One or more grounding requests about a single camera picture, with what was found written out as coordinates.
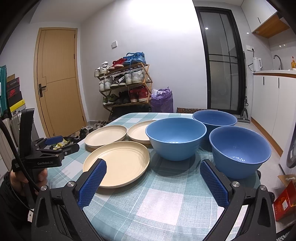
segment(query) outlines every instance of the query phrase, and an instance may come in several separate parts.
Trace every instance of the soap bottle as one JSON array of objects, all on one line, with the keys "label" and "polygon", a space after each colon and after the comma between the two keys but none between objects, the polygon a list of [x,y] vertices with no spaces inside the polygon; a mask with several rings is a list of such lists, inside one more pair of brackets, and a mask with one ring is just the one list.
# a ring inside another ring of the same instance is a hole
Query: soap bottle
[{"label": "soap bottle", "polygon": [[295,60],[294,60],[294,57],[292,56],[292,63],[291,63],[291,66],[292,66],[292,69],[296,69],[296,63],[295,63]]}]

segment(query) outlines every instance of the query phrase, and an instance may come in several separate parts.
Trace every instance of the plate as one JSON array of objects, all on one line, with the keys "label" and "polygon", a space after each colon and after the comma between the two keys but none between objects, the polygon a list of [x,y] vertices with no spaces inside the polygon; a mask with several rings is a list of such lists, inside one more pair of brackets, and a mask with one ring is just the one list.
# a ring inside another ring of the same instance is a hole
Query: plate
[{"label": "plate", "polygon": [[128,136],[133,141],[142,144],[150,144],[149,137],[146,135],[145,130],[146,127],[154,121],[155,120],[147,120],[133,125],[130,129],[128,129]]},{"label": "plate", "polygon": [[98,158],[107,163],[107,173],[100,187],[118,188],[137,180],[146,171],[150,153],[137,142],[114,142],[93,151],[83,163],[83,172],[88,171]]},{"label": "plate", "polygon": [[85,138],[85,144],[91,148],[97,149],[112,142],[122,141],[126,133],[127,128],[125,126],[104,126],[89,133]]}]

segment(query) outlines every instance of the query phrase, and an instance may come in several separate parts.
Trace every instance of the white wall switch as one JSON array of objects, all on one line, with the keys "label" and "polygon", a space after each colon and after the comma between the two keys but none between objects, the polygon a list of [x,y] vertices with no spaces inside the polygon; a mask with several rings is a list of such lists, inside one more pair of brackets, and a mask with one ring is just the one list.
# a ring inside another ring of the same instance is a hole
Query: white wall switch
[{"label": "white wall switch", "polygon": [[117,47],[117,41],[115,41],[115,42],[112,43],[112,48],[114,49],[116,47]]},{"label": "white wall switch", "polygon": [[254,49],[254,47],[252,47],[252,46],[249,46],[249,45],[247,45],[247,50],[248,50],[248,51],[251,51],[251,52],[254,50],[254,52],[255,52],[255,49]]}]

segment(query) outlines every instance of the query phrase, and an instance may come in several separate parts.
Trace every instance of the silver suitcase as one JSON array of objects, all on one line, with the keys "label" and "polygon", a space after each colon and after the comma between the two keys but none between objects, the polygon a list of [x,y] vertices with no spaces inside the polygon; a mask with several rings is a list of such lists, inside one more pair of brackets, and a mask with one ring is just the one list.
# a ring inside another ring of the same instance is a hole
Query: silver suitcase
[{"label": "silver suitcase", "polygon": [[[15,114],[10,120],[13,136],[15,138],[17,146],[19,146],[19,144],[20,144],[20,118],[21,118],[21,116],[22,116],[22,112],[19,112],[19,113]],[[33,123],[32,132],[31,132],[31,141],[36,141],[38,139],[39,139],[39,135],[37,133],[35,124]]]},{"label": "silver suitcase", "polygon": [[[14,141],[14,138],[13,138],[13,134],[12,134],[12,131],[11,131],[11,127],[10,127],[10,119],[7,118],[7,119],[4,119],[3,120],[3,123],[5,124],[5,126],[7,127],[8,131],[9,131],[9,134],[13,140],[13,143],[16,146],[16,143]],[[7,139],[4,135],[4,133],[2,132],[2,130],[0,130],[0,155],[7,167],[8,170],[11,169],[11,161],[14,159],[14,155],[12,153],[12,150],[7,142]]]}]

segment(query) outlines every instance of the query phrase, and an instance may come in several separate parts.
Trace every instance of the blue bowl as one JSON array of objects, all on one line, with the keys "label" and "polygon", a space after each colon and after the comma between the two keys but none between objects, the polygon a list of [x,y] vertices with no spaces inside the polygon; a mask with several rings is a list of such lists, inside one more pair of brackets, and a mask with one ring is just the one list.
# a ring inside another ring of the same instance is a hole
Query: blue bowl
[{"label": "blue bowl", "polygon": [[157,120],[146,127],[154,150],[171,161],[193,156],[206,132],[206,126],[200,121],[181,117]]},{"label": "blue bowl", "polygon": [[271,156],[270,145],[262,136],[238,126],[213,130],[210,143],[216,168],[230,178],[254,174]]},{"label": "blue bowl", "polygon": [[218,110],[200,110],[192,115],[193,119],[205,124],[207,133],[204,140],[209,140],[209,135],[212,130],[221,126],[234,126],[237,123],[237,118],[229,113]]}]

